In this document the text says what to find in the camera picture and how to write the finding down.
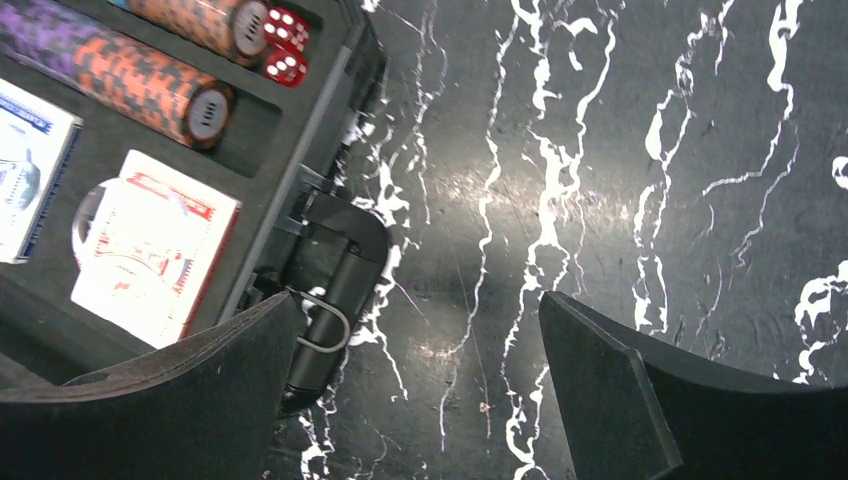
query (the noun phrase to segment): black marble floor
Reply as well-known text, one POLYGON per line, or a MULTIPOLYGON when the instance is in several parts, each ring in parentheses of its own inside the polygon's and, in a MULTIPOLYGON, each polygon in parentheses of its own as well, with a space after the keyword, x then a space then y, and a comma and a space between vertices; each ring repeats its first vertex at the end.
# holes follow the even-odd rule
POLYGON ((339 184, 391 263, 265 478, 573 478, 545 290, 717 362, 848 381, 844 5, 363 8, 390 62, 339 184))

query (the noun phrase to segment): dice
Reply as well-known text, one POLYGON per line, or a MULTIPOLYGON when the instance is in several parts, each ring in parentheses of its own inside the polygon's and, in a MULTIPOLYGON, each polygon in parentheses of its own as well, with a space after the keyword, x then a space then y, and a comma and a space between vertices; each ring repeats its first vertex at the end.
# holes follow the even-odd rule
POLYGON ((302 52, 309 41, 309 25, 285 8, 268 10, 263 29, 265 40, 277 47, 302 52))
POLYGON ((267 78, 289 88, 303 81, 309 65, 299 53, 285 48, 276 48, 268 56, 263 73, 267 78))

